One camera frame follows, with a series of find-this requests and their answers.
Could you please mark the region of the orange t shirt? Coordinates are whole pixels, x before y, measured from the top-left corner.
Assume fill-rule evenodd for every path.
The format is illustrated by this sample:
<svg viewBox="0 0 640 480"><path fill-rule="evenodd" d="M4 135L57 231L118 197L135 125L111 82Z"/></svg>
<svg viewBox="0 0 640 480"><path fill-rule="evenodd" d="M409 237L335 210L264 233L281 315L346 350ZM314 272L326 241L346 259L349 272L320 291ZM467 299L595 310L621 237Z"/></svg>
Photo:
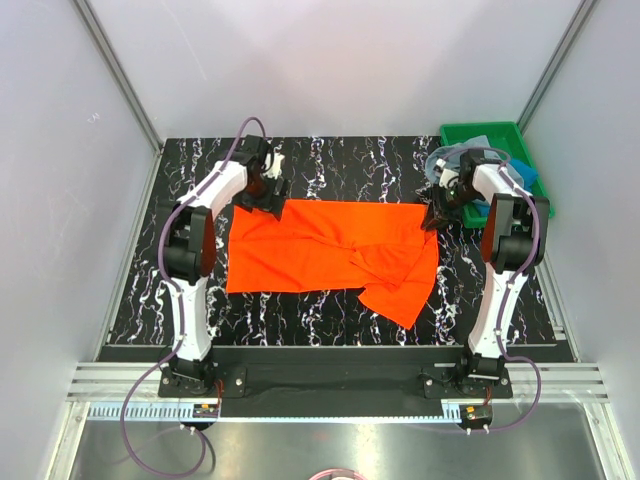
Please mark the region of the orange t shirt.
<svg viewBox="0 0 640 480"><path fill-rule="evenodd" d="M280 218L235 208L229 293L359 290L373 312L410 329L436 283L437 234L425 204L292 199Z"/></svg>

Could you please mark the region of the grey-blue t shirt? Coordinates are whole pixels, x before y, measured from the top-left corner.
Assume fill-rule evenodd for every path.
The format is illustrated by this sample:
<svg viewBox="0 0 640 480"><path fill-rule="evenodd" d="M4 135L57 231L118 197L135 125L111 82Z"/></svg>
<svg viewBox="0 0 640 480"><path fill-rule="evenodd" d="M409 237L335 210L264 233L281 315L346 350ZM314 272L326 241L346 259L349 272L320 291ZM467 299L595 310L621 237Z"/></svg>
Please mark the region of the grey-blue t shirt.
<svg viewBox="0 0 640 480"><path fill-rule="evenodd" d="M457 173L460 169L460 157L465 150L489 146L488 137L480 135L464 142L438 147L427 157L425 163L425 176L428 182L438 185L445 170Z"/></svg>

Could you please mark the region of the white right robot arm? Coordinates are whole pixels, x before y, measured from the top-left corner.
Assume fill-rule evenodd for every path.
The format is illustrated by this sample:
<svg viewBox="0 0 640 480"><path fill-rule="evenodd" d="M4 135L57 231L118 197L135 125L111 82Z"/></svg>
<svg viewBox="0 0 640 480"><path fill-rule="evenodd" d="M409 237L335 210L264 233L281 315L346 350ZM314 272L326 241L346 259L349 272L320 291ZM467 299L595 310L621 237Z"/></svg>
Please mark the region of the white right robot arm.
<svg viewBox="0 0 640 480"><path fill-rule="evenodd" d="M506 364L527 360L507 353L506 335L520 292L544 258L551 205L513 179L510 161L508 152L493 147L445 154L436 161L440 175L422 223L434 231L458 220L475 200L490 206L481 239L486 274L479 313L461 356L440 381L461 396L507 387Z"/></svg>

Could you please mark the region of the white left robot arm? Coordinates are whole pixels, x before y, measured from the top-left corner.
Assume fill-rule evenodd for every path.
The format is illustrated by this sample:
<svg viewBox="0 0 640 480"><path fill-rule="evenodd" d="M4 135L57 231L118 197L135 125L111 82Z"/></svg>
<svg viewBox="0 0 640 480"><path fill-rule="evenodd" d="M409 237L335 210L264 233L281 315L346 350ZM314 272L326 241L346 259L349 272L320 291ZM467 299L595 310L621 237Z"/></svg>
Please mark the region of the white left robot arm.
<svg viewBox="0 0 640 480"><path fill-rule="evenodd" d="M230 203L282 218L289 181L261 136L236 140L211 172L162 210L157 261L171 299L174 340L160 361L165 385L196 396L220 386L207 332L206 288L216 263L215 220Z"/></svg>

